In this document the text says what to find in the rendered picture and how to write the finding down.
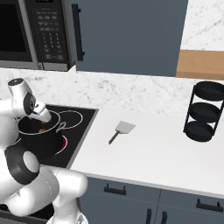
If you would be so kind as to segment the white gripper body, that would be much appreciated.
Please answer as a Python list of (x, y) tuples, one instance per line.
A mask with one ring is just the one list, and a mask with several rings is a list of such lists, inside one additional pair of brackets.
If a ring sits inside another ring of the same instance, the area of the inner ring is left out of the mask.
[(39, 120), (43, 123), (48, 123), (51, 121), (52, 116), (49, 110), (46, 108), (46, 105), (43, 102), (37, 101), (34, 110), (29, 115), (30, 118)]

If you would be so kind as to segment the black cooking pot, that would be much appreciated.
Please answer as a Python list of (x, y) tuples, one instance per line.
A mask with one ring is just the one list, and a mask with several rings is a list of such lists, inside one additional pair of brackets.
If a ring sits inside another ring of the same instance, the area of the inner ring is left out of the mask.
[(50, 110), (52, 119), (41, 122), (23, 117), (18, 122), (20, 143), (31, 151), (38, 160), (54, 156), (63, 146), (62, 130), (67, 123), (62, 122), (60, 115)]

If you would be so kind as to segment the grey metal spatula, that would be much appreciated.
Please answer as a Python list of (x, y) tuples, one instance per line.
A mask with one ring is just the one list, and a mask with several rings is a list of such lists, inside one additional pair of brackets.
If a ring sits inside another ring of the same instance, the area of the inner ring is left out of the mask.
[(108, 143), (112, 144), (116, 139), (116, 137), (120, 134), (129, 134), (135, 127), (136, 127), (135, 124), (120, 121), (115, 128), (115, 134), (110, 138)]

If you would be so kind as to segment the black hob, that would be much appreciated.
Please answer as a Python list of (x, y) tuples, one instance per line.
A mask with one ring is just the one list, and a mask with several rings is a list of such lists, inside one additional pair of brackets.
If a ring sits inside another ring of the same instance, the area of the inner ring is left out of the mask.
[[(42, 165), (56, 166), (60, 168), (71, 167), (78, 148), (84, 141), (88, 130), (95, 119), (97, 110), (94, 108), (72, 108), (48, 104), (47, 109), (59, 114), (66, 127), (62, 130), (63, 146), (54, 156), (38, 160)], [(16, 146), (24, 147), (18, 136)]]

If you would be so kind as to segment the black and steel microwave oven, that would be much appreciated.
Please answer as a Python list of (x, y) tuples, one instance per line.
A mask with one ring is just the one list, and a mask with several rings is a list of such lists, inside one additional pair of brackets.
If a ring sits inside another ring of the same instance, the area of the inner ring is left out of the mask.
[(0, 0), (0, 67), (67, 72), (71, 33), (68, 0)]

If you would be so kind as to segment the blue-grey cupboard door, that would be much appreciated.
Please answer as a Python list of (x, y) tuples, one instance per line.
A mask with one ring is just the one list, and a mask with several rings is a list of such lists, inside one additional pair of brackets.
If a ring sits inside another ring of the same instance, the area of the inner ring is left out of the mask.
[(76, 69), (176, 75), (188, 0), (70, 0), (78, 4), (83, 61)]

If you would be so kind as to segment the blue-grey drawer front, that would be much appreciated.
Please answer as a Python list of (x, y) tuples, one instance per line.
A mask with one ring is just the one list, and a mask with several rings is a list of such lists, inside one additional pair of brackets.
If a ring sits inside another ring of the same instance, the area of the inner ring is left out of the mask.
[(197, 199), (209, 205), (220, 202), (224, 208), (224, 199), (162, 190), (155, 224), (161, 224), (163, 212), (167, 212), (166, 224), (224, 224), (224, 212), (218, 213), (199, 209), (196, 207)]
[[(126, 195), (104, 192), (104, 187), (123, 189)], [(87, 192), (80, 197), (80, 210), (89, 224), (145, 224), (147, 209), (151, 209), (150, 224), (154, 224), (160, 190), (157, 188), (88, 177)]]

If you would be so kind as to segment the black three-tier stand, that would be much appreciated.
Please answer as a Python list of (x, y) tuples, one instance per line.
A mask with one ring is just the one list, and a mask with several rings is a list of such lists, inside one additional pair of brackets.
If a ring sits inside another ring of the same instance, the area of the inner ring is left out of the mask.
[(193, 86), (183, 132), (197, 142), (208, 142), (224, 109), (224, 85), (200, 81)]

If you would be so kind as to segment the wooden shelf board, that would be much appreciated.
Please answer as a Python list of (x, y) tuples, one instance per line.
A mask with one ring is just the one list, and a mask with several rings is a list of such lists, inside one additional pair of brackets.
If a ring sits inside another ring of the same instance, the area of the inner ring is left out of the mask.
[(181, 50), (176, 76), (224, 81), (224, 51)]

